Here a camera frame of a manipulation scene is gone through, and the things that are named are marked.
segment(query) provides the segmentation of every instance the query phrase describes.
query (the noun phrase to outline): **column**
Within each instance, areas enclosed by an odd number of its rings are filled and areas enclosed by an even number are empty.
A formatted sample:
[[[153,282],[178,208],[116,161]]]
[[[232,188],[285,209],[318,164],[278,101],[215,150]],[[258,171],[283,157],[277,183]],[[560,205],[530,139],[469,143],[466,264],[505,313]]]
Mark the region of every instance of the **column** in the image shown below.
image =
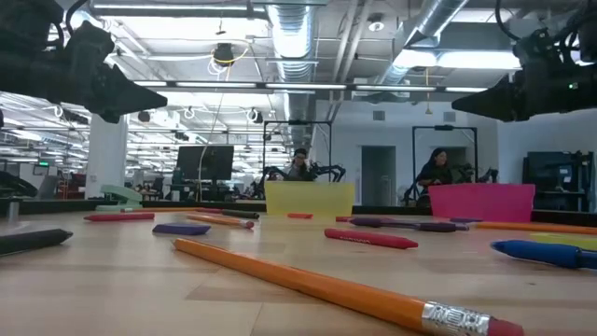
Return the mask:
[[[95,114],[91,117],[86,199],[102,197],[102,185],[124,187],[128,130],[129,116],[120,117],[118,124],[105,122]]]

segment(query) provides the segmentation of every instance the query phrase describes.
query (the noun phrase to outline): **woman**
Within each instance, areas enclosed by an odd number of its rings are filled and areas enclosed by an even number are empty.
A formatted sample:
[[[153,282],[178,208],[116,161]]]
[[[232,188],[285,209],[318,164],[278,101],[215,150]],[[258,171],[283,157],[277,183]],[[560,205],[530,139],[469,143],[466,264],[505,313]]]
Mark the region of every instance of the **woman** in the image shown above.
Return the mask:
[[[290,167],[286,168],[286,181],[312,181],[307,166],[307,149],[299,148],[295,150],[295,155]]]
[[[429,161],[423,166],[417,176],[417,184],[423,187],[421,196],[417,200],[417,206],[429,206],[429,186],[451,184],[452,177],[448,168],[448,154],[444,148],[436,148],[431,153]]]

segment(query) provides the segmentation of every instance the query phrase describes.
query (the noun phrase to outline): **yellow bin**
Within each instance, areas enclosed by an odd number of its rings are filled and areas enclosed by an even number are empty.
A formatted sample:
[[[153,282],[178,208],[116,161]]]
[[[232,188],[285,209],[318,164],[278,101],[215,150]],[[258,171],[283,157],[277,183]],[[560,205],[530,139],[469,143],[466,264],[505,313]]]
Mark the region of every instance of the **yellow bin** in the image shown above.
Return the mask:
[[[354,184],[270,181],[265,183],[265,199],[268,215],[348,217],[353,214]]]

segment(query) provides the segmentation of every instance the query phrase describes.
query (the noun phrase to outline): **blue marker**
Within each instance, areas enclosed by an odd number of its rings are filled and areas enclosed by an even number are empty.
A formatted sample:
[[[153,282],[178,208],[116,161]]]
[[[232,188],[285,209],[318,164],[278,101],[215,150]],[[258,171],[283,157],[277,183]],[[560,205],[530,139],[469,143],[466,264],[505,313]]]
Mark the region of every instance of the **blue marker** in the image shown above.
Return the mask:
[[[597,251],[576,246],[511,240],[493,242],[492,248],[518,259],[541,261],[569,269],[597,270]]]

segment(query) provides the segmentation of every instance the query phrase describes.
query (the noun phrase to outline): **wooden table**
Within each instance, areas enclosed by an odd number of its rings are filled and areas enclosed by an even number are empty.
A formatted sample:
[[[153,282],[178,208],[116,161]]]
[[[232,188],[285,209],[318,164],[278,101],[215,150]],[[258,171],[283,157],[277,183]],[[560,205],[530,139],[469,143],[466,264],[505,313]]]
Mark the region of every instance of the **wooden table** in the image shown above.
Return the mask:
[[[62,246],[0,258],[0,335],[414,335],[173,251],[173,237],[151,229],[183,221],[184,213],[122,223],[85,223],[85,215],[21,217],[20,231],[60,227],[75,235]],[[366,229],[420,244],[402,251],[328,240],[328,227],[350,225],[263,216],[253,231],[213,225],[194,239],[476,309],[523,325],[526,335],[597,335],[597,273],[511,259],[489,248],[526,232]]]

